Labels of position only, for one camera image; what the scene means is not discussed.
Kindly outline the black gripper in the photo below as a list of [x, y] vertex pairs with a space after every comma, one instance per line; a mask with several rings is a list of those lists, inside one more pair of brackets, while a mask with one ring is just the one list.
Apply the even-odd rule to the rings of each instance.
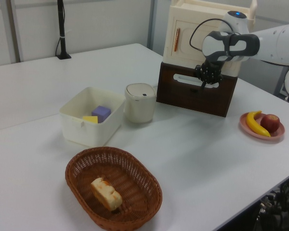
[[211, 88], [219, 87], [219, 84], [223, 79], [221, 74], [223, 65], [224, 62], [222, 61], [210, 62], [208, 60], [205, 60], [202, 65], [196, 65], [195, 77], [202, 82], [201, 89], [205, 88], [207, 84], [207, 78], [209, 79], [208, 84]]

